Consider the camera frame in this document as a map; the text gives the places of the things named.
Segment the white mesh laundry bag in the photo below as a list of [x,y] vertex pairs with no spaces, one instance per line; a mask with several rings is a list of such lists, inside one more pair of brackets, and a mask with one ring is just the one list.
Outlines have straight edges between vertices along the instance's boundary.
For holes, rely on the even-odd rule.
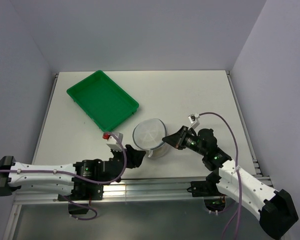
[[169,146],[162,138],[168,135],[165,124],[157,118],[147,119],[140,122],[133,130],[132,139],[134,144],[143,151],[150,159],[164,156]]

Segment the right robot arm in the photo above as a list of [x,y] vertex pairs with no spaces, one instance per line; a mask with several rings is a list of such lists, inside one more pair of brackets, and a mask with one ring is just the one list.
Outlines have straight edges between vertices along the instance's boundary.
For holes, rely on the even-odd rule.
[[193,181],[188,191],[193,197],[226,195],[251,212],[264,232],[279,240],[298,221],[291,195],[277,191],[235,165],[235,161],[217,145],[212,129],[201,129],[194,135],[186,126],[166,136],[163,142],[182,150],[188,148],[202,155],[210,170],[203,181]]

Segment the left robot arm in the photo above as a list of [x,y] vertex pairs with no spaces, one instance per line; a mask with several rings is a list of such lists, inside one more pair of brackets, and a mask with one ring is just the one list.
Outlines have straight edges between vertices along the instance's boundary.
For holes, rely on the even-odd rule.
[[104,185],[120,182],[125,169],[140,167],[145,151],[126,145],[111,150],[106,161],[86,159],[64,165],[31,165],[16,162],[13,156],[0,160],[0,197],[15,191],[57,194],[70,200],[101,200]]

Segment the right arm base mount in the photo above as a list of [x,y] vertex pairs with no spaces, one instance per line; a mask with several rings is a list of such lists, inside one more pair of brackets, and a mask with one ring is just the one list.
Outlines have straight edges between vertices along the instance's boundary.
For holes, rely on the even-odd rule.
[[221,197],[235,195],[235,192],[239,190],[238,185],[233,185],[231,182],[223,179],[219,180],[200,180],[190,182],[190,186],[186,189],[192,197]]

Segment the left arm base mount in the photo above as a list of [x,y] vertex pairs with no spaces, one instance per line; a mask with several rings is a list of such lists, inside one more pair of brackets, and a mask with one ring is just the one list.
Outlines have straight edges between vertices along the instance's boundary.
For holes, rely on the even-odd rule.
[[[88,185],[88,184],[75,184],[70,191],[70,195],[59,194],[57,200],[59,202],[68,203],[68,212],[71,217],[78,218],[82,221],[91,220],[97,217],[97,211],[92,208],[92,201],[102,200],[103,186],[102,185]],[[80,217],[87,214],[89,211],[94,215],[91,217]]]

